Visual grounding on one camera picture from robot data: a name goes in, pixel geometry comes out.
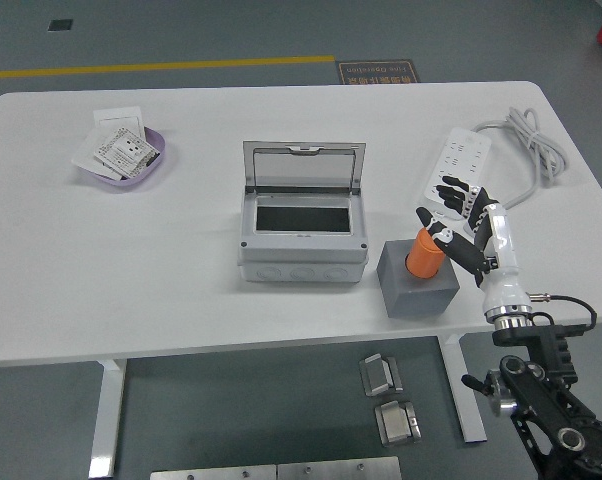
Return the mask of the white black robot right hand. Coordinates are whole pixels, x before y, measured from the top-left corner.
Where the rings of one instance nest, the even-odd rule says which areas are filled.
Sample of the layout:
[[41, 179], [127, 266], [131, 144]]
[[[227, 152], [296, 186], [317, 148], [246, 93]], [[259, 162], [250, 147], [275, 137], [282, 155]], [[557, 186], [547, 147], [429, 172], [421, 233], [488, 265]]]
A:
[[456, 211], [471, 229], [471, 241], [441, 223], [424, 207], [417, 216], [435, 245], [475, 278], [484, 295], [486, 321], [495, 329], [532, 324], [531, 301], [519, 284], [519, 267], [502, 204], [480, 186], [444, 176], [436, 186], [446, 207]]

